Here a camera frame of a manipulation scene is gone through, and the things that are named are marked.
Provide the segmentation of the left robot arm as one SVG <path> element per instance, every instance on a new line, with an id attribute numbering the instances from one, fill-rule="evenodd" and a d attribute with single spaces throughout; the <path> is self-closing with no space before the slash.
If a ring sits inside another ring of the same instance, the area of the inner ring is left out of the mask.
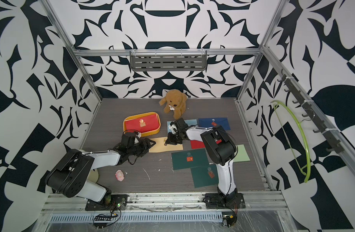
<path id="1" fill-rule="evenodd" d="M 71 149 L 46 176 L 45 184 L 67 198 L 84 198 L 109 210 L 117 203 L 108 188 L 88 180 L 90 172 L 130 162 L 130 156 L 142 157 L 155 145 L 155 141 L 142 137 L 139 131 L 127 130 L 112 149 L 100 152 Z"/>

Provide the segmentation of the yellow envelope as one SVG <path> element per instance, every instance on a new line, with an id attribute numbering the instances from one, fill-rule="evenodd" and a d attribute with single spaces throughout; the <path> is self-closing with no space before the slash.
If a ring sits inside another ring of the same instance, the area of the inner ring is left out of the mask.
<path id="1" fill-rule="evenodd" d="M 162 153 L 169 151 L 180 151 L 183 150 L 183 145 L 165 145 L 167 137 L 151 138 L 156 144 L 149 149 L 149 153 Z"/>

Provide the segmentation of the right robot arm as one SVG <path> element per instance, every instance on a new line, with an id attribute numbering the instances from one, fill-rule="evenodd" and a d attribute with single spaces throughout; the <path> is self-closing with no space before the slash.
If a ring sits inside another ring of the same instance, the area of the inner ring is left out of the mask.
<path id="1" fill-rule="evenodd" d="M 204 128 L 188 125 L 184 119 L 172 121 L 168 128 L 166 145 L 178 145 L 184 140 L 203 142 L 210 159 L 218 172 L 218 192 L 207 193 L 203 198 L 207 208 L 235 210 L 245 207 L 243 195 L 234 183 L 233 163 L 238 153 L 237 146 L 221 125 Z"/>

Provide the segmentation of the yellow plastic storage box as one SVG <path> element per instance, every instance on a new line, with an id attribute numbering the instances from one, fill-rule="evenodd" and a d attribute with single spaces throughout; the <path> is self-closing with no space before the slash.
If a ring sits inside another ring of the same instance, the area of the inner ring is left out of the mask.
<path id="1" fill-rule="evenodd" d="M 160 127 L 157 130 L 141 133 L 137 130 L 127 130 L 126 129 L 125 120 L 134 119 L 134 118 L 137 118 L 138 116 L 146 116 L 146 115 L 151 115 L 151 114 L 156 114 L 158 116 Z M 142 113 L 142 114 L 138 114 L 138 115 L 134 115 L 134 116 L 129 116 L 129 117 L 125 118 L 123 121 L 124 134 L 137 134 L 139 137 L 146 137 L 146 136 L 151 136 L 151 135 L 157 134 L 157 133 L 159 133 L 160 128 L 161 128 L 161 121 L 160 121 L 159 115 L 156 112 L 148 112 L 148 113 Z"/>

